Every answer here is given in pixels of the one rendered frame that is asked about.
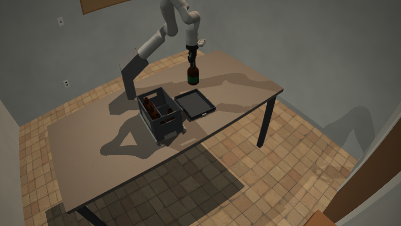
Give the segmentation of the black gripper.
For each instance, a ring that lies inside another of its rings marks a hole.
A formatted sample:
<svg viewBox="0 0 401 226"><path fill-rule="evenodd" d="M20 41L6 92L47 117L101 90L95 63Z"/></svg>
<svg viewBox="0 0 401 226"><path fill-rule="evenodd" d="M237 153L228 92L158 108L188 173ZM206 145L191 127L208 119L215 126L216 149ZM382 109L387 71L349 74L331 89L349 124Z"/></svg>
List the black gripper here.
<svg viewBox="0 0 401 226"><path fill-rule="evenodd" d="M186 49L189 50L188 61L190 63L190 67L194 67L194 62L196 62L196 56L197 56L197 49L198 48L199 47L197 45L195 45L195 46L186 45Z"/></svg>

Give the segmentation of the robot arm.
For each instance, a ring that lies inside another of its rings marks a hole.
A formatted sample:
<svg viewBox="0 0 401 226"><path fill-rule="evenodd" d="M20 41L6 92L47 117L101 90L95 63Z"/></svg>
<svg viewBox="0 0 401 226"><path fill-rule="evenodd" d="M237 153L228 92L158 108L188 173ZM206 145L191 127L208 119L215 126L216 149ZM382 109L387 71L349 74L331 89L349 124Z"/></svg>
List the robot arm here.
<svg viewBox="0 0 401 226"><path fill-rule="evenodd" d="M137 51L143 58L147 59L159 46L165 42L165 35L175 36L178 26L175 18L174 7L178 10L182 21L189 26L186 28L186 45L203 47L205 39L199 40L198 28L200 25L200 14L197 11L188 12L189 5L185 0L161 0L160 9L166 23L161 26L156 34L145 42Z"/></svg>

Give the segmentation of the dark grey crate with dividers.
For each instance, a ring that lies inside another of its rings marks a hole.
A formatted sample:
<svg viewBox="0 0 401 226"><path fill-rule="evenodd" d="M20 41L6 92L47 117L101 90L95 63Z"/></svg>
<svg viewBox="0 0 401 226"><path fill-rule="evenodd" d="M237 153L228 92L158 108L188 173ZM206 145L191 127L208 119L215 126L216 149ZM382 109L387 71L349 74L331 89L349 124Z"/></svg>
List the dark grey crate with dividers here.
<svg viewBox="0 0 401 226"><path fill-rule="evenodd" d="M156 96L149 98L149 101L153 104L154 109L160 114L160 118L156 120L152 120L148 112L143 106L144 97L149 96L151 94L156 93ZM177 133L183 131L183 123L182 123L182 112L181 108L177 105L177 103L169 96L169 94L164 90L164 88L155 89L144 96L138 101L140 112L148 125L149 129L153 133L157 142L165 139L164 136L176 131ZM168 109L172 108L173 112L168 113ZM166 119L173 117L175 119L166 122ZM165 121L164 124L160 124L160 122Z"/></svg>

